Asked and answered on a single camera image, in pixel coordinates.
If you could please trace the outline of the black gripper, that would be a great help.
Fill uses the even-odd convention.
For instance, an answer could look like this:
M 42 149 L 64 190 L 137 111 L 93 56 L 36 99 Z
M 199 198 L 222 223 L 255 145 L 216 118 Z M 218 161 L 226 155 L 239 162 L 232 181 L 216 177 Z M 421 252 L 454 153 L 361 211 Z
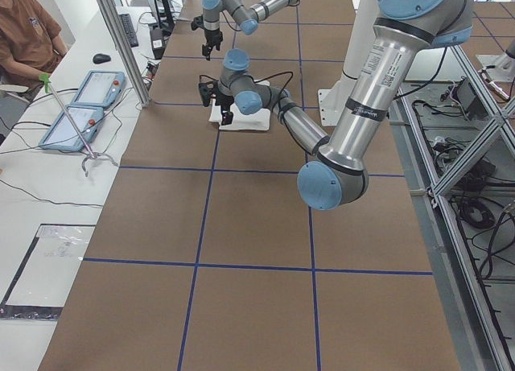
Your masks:
M 218 92 L 216 95 L 216 104 L 220 106 L 220 115 L 221 120 L 220 124 L 222 126 L 228 126 L 233 123 L 233 113 L 231 110 L 231 105 L 234 103 L 234 99 L 232 95 L 226 95 L 222 92 Z
M 204 37 L 206 39 L 206 44 L 202 45 L 202 55 L 206 60 L 210 60 L 212 51 L 214 49 L 217 51 L 220 50 L 220 45 L 223 42 L 223 32 L 220 29 L 216 29 L 214 31 L 205 30 Z

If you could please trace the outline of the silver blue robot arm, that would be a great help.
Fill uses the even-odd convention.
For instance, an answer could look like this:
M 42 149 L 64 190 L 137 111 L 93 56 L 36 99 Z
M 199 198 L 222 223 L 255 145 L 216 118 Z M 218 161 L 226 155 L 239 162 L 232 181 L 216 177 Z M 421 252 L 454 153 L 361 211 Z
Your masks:
M 365 152 L 422 50 L 465 42 L 472 32 L 474 0 L 360 0 L 340 79 L 319 93 L 319 108 L 336 121 L 331 134 L 297 106 L 285 89 L 261 85 L 249 57 L 229 51 L 216 83 L 216 102 L 244 115 L 275 113 L 313 160 L 297 178 L 312 208 L 331 210 L 359 199 L 369 183 Z
M 204 31 L 206 42 L 202 45 L 202 56 L 209 61 L 212 50 L 220 50 L 223 33 L 220 30 L 220 14 L 229 12 L 233 21 L 245 35 L 252 35 L 258 24 L 285 7 L 294 7 L 300 0 L 262 0 L 246 7 L 242 0 L 201 0 L 202 15 L 191 22 L 191 29 Z

